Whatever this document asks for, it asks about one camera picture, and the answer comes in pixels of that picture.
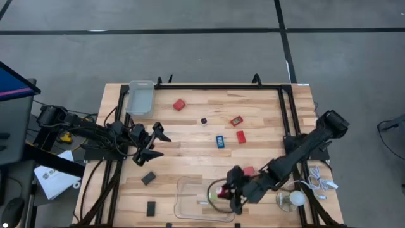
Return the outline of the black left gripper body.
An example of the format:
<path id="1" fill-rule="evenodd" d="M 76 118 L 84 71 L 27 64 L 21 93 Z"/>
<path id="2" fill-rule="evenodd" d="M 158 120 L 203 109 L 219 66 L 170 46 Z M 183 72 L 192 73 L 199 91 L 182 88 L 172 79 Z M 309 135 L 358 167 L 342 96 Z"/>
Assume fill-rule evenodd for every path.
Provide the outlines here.
<path id="1" fill-rule="evenodd" d="M 133 125 L 129 132 L 129 145 L 136 147 L 138 151 L 142 149 L 153 150 L 153 142 L 155 140 L 155 135 L 152 133 L 151 135 L 146 131 L 143 124 L 138 123 Z"/>

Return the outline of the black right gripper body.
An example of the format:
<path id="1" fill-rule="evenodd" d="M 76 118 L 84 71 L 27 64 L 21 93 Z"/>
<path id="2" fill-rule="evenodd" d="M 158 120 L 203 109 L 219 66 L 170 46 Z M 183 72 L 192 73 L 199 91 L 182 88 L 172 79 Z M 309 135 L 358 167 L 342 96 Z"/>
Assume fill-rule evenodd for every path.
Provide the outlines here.
<path id="1" fill-rule="evenodd" d="M 268 175 L 243 175 L 237 187 L 237 194 L 250 203 L 259 203 L 267 190 L 272 187 L 272 178 Z"/>

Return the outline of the small pink and white charger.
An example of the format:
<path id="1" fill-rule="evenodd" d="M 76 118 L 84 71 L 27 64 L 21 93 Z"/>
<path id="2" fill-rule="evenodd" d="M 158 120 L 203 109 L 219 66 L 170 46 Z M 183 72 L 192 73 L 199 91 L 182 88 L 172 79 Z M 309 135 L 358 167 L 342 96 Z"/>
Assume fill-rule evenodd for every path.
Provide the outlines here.
<path id="1" fill-rule="evenodd" d="M 224 187 L 224 186 L 217 187 L 215 190 L 215 193 L 218 198 L 222 198 L 222 199 L 226 199 L 226 200 L 229 200 L 232 197 L 230 189 L 228 187 Z"/>

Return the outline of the grey plastic bin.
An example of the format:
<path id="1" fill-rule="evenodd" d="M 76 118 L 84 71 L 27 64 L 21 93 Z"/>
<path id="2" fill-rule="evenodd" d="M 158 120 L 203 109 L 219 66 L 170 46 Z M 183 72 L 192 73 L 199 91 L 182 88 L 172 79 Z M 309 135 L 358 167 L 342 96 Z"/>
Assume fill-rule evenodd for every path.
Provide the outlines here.
<path id="1" fill-rule="evenodd" d="M 129 83 L 126 112 L 135 118 L 153 115 L 154 83 L 148 80 L 133 80 Z"/>

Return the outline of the white light bulb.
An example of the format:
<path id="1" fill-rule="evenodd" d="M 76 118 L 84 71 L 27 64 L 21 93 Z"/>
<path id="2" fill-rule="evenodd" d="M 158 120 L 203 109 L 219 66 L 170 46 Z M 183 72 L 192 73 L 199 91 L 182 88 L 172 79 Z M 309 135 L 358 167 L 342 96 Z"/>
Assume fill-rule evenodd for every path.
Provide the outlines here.
<path id="1" fill-rule="evenodd" d="M 301 191 L 292 191 L 289 195 L 289 200 L 295 206 L 303 206 L 306 202 L 306 197 Z"/>

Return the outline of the clear plastic bin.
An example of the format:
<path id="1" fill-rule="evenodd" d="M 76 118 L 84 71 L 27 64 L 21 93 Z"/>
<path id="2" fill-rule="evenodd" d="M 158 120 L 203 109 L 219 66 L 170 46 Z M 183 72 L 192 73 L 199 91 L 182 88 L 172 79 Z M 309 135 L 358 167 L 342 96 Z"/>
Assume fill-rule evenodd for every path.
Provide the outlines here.
<path id="1" fill-rule="evenodd" d="M 178 219 L 192 219 L 207 222 L 232 222 L 235 214 L 230 212 L 229 201 L 209 199 L 210 190 L 216 190 L 224 180 L 202 179 L 183 176 L 177 181 L 174 214 Z"/>

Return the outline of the black stand beam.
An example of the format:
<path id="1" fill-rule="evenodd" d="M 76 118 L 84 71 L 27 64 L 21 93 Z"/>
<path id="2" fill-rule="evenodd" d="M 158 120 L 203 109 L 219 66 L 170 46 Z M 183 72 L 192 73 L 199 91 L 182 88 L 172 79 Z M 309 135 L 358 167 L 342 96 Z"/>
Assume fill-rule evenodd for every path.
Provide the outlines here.
<path id="1" fill-rule="evenodd" d="M 38 165 L 55 169 L 65 174 L 70 174 L 75 177 L 82 177 L 85 167 L 52 153 L 45 152 L 39 148 L 26 144 L 22 155 L 22 160 L 33 160 Z"/>

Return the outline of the white printed papers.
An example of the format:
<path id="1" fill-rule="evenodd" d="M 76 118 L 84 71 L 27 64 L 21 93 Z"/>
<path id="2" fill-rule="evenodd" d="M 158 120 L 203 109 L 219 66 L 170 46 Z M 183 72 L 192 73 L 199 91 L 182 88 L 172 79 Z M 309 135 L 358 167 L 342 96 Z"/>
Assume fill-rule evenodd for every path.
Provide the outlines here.
<path id="1" fill-rule="evenodd" d="M 34 169 L 34 173 L 49 200 L 55 199 L 69 187 L 79 189 L 81 186 L 80 177 L 65 174 L 45 166 L 38 166 Z"/>

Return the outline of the blue computer monitor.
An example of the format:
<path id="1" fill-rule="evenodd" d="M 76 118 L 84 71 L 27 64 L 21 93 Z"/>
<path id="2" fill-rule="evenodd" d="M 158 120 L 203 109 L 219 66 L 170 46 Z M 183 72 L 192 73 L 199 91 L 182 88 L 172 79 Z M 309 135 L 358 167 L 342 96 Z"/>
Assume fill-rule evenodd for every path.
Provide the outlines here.
<path id="1" fill-rule="evenodd" d="M 0 61 L 0 101 L 35 96 L 41 90 Z"/>

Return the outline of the black computer mouse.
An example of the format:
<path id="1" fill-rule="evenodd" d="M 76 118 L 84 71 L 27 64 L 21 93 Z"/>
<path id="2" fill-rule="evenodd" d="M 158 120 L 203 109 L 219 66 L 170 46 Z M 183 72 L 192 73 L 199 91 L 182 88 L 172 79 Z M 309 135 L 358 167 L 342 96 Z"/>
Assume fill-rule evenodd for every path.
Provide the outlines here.
<path id="1" fill-rule="evenodd" d="M 11 199 L 3 210 L 0 220 L 2 228 L 16 228 L 20 223 L 25 206 L 24 199 L 16 197 Z"/>

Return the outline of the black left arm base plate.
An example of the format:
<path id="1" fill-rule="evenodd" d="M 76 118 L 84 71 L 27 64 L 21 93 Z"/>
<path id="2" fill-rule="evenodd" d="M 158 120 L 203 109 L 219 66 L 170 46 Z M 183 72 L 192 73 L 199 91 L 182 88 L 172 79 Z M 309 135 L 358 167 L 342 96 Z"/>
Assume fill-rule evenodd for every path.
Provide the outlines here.
<path id="1" fill-rule="evenodd" d="M 128 147 L 128 142 L 115 142 L 106 137 L 93 137 L 80 145 L 85 150 L 84 160 L 125 160 Z"/>

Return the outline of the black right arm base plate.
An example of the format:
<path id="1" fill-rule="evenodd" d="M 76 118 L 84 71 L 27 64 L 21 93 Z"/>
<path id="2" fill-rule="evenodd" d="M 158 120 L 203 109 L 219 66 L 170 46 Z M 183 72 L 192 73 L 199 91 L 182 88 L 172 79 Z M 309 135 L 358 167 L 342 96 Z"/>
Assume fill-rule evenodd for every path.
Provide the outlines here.
<path id="1" fill-rule="evenodd" d="M 298 145 L 304 142 L 307 134 L 299 134 L 298 136 L 286 136 L 283 139 L 285 152 L 288 154 L 295 150 Z M 309 160 L 327 161 L 330 159 L 328 147 L 331 141 L 322 142 L 319 146 L 315 146 L 308 155 Z"/>

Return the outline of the black aluminium table frame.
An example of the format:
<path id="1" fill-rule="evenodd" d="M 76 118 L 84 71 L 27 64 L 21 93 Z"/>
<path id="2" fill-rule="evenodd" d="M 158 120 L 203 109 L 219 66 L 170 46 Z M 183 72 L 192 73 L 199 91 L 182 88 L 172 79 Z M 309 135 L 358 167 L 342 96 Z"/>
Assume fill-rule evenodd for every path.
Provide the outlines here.
<path id="1" fill-rule="evenodd" d="M 154 110 L 149 118 L 135 118 L 126 112 L 128 87 L 107 84 L 97 123 L 120 120 L 125 125 L 143 124 L 153 133 L 160 122 L 171 142 L 156 139 L 154 150 L 164 155 L 140 167 L 131 157 L 123 161 L 88 160 L 73 224 L 69 228 L 131 227 L 302 227 L 343 228 L 335 193 L 319 202 L 305 184 L 309 175 L 308 158 L 296 168 L 277 191 L 269 190 L 259 203 L 245 203 L 241 215 L 232 222 L 207 222 L 177 218 L 174 206 L 179 178 L 197 177 L 224 180 L 235 165 L 254 167 L 256 173 L 272 159 L 286 155 L 284 137 L 309 134 L 317 117 L 309 87 L 292 84 L 173 84 L 154 86 Z M 173 103 L 183 99 L 186 106 L 177 111 Z M 233 127 L 231 119 L 243 122 Z M 206 118 L 207 126 L 201 124 Z M 239 144 L 237 131 L 244 131 L 246 142 Z M 216 136 L 223 136 L 225 147 L 218 149 Z M 156 178 L 145 186 L 141 178 L 154 172 Z M 292 212 L 279 208 L 280 191 L 301 191 L 303 206 Z M 147 202 L 155 201 L 155 216 L 147 217 Z"/>

